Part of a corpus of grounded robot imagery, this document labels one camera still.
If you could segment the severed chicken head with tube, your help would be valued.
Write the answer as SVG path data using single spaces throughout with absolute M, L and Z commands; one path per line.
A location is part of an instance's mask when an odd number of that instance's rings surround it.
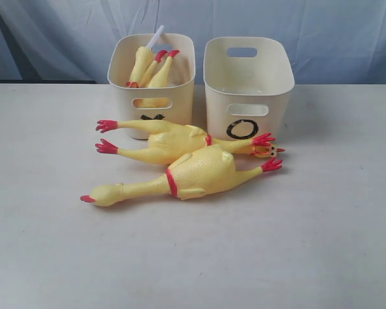
M 167 50 L 160 50 L 156 55 L 152 52 L 152 47 L 160 38 L 163 30 L 164 25 L 161 25 L 147 45 L 139 47 L 136 51 L 135 64 L 129 80 L 125 84 L 126 87 L 140 88 L 145 86 L 151 80 L 155 67 L 161 62 L 161 58 L 167 53 Z

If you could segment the cream bin marked O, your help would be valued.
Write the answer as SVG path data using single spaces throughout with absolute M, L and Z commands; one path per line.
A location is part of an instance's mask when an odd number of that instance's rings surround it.
M 295 86 L 283 45 L 266 37 L 218 37 L 203 59 L 207 130 L 222 140 L 280 131 Z

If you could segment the cream bin marked X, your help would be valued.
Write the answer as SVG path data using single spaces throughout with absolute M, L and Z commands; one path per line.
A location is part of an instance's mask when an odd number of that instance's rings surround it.
M 190 37 L 178 33 L 164 33 L 157 45 L 178 50 L 170 65 L 168 86 L 164 88 L 128 88 L 136 60 L 137 49 L 146 46 L 153 34 L 141 33 L 120 39 L 111 56 L 107 80 L 116 105 L 115 118 L 119 120 L 168 120 L 177 124 L 192 122 L 194 79 L 196 74 L 195 49 Z

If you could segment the headless yellow rubber chicken body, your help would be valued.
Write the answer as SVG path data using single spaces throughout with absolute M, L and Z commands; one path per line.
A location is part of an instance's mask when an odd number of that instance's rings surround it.
M 142 75 L 141 81 L 137 84 L 139 88 L 165 88 L 167 87 L 167 79 L 170 72 L 170 67 L 173 59 L 179 50 L 159 51 L 152 62 L 149 64 L 147 70 Z M 161 62 L 161 58 L 166 55 L 165 64 L 153 75 L 155 68 Z M 165 108 L 170 102 L 169 98 L 141 98 L 136 99 L 135 106 L 137 108 Z

